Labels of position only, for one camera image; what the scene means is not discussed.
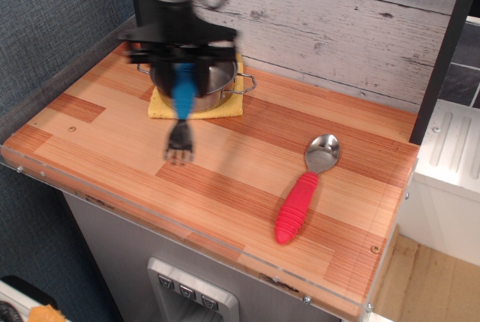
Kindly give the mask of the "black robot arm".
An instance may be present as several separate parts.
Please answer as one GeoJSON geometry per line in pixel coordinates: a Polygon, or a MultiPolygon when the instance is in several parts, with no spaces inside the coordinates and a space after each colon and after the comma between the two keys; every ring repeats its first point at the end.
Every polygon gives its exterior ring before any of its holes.
{"type": "Polygon", "coordinates": [[[200,97],[207,95],[210,68],[236,57],[237,31],[202,20],[194,0],[134,0],[136,27],[119,35],[133,64],[149,64],[154,81],[171,96],[175,66],[193,66],[193,81],[200,97]]]}

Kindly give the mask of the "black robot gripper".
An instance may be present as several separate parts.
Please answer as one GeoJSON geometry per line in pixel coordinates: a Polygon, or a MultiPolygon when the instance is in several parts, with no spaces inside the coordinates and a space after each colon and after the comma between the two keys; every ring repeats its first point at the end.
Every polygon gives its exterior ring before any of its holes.
{"type": "Polygon", "coordinates": [[[236,57],[235,29],[196,19],[192,22],[155,22],[118,35],[127,44],[134,64],[153,64],[151,80],[163,95],[172,98],[177,84],[177,63],[194,63],[197,95],[208,93],[210,65],[236,57]]]}

